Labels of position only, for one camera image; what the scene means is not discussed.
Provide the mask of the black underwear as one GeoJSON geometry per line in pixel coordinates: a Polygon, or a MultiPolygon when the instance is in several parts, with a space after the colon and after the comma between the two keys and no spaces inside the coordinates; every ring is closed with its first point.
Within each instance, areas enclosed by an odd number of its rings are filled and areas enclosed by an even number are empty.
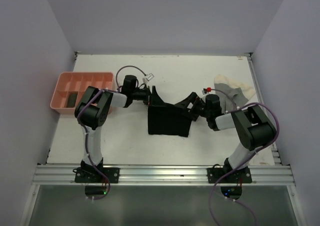
{"type": "Polygon", "coordinates": [[[149,135],[189,136],[192,120],[183,115],[180,108],[171,104],[149,106],[147,110],[147,130],[149,135]]]}

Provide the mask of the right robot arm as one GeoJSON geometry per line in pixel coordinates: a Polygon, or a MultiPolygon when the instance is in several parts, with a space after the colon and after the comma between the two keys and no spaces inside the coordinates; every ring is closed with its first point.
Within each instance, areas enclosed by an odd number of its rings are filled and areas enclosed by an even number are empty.
{"type": "Polygon", "coordinates": [[[239,138],[239,145],[226,158],[223,165],[223,178],[227,182],[235,182],[241,176],[241,169],[259,151],[269,145],[277,135],[275,126],[258,104],[246,109],[237,109],[223,113],[220,98],[216,94],[208,94],[200,98],[192,92],[187,98],[176,103],[175,107],[193,121],[203,117],[213,131],[234,128],[239,138]]]}

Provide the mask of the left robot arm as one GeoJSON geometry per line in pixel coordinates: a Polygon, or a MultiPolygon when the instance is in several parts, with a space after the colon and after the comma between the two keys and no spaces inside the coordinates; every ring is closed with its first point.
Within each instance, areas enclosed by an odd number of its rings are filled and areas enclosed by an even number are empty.
{"type": "Polygon", "coordinates": [[[110,109],[112,107],[128,108],[133,101],[142,101],[148,105],[152,95],[148,82],[153,78],[152,73],[146,74],[142,79],[143,88],[139,88],[136,76],[126,75],[123,85],[117,91],[93,86],[88,86],[85,90],[75,108],[74,116],[84,134],[84,156],[80,168],[86,170],[86,176],[92,182],[99,182],[104,176],[101,129],[110,109]]]}

